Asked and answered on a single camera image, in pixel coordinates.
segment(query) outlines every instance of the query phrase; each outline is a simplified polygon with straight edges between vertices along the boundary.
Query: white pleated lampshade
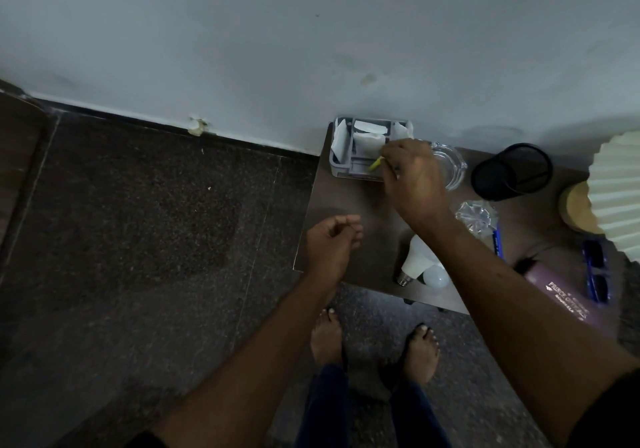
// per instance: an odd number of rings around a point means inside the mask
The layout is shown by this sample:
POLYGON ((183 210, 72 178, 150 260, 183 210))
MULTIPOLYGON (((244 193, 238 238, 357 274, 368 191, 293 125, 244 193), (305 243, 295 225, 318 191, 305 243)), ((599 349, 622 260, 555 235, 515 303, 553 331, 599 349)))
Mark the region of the white pleated lampshade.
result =
POLYGON ((640 131, 603 144, 589 167, 587 184, 600 229, 629 260, 640 261, 640 131))

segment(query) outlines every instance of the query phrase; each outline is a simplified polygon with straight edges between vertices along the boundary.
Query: speckled floor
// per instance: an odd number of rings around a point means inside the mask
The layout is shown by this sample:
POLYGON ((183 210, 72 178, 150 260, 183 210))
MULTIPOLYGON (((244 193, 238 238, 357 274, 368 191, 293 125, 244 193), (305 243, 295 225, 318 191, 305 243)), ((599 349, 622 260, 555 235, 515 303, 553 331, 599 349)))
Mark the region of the speckled floor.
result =
MULTIPOLYGON (((4 248, 3 446, 117 447, 294 285, 317 162, 69 113, 48 136, 24 221, 12 224, 17 240, 4 248)), ((395 446, 375 366, 420 321, 441 340, 428 396, 455 446, 546 446, 467 315, 347 286, 335 307, 354 446, 395 446)), ((636 326, 627 321, 621 339, 630 348, 636 326)), ((307 352, 268 445, 291 445, 313 371, 307 352)))

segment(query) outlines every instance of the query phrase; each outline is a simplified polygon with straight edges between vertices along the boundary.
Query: hand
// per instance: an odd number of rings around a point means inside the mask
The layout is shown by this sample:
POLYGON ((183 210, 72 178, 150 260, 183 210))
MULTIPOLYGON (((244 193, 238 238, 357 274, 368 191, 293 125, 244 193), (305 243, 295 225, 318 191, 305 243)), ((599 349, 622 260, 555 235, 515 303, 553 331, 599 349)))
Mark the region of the hand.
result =
POLYGON ((307 232, 309 273, 337 286, 349 264, 351 251, 360 246, 362 225, 359 215, 325 218, 307 232))
POLYGON ((452 217, 440 166, 426 141, 401 139, 386 144, 382 172, 385 192, 413 231, 452 217))

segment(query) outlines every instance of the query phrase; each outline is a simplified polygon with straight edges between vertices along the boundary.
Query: jeans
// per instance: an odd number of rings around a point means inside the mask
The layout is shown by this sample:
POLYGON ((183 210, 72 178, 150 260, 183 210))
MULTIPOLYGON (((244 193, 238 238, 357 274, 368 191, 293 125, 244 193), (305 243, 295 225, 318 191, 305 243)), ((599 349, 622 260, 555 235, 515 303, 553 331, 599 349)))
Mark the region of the jeans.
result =
MULTIPOLYGON (((314 377, 294 448, 348 448, 348 387, 346 372, 335 364, 314 377)), ((398 448, 451 446, 418 384, 401 381, 390 404, 398 448)))

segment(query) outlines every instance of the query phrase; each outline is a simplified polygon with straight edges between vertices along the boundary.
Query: black cup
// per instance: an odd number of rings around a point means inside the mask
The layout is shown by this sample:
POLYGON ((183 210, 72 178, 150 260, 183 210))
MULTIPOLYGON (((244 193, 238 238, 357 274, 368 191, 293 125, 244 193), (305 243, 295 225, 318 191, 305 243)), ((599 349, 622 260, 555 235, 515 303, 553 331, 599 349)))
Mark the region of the black cup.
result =
POLYGON ((485 200, 506 200, 541 190, 553 172, 547 153, 538 146, 512 144, 474 168, 471 186, 485 200))

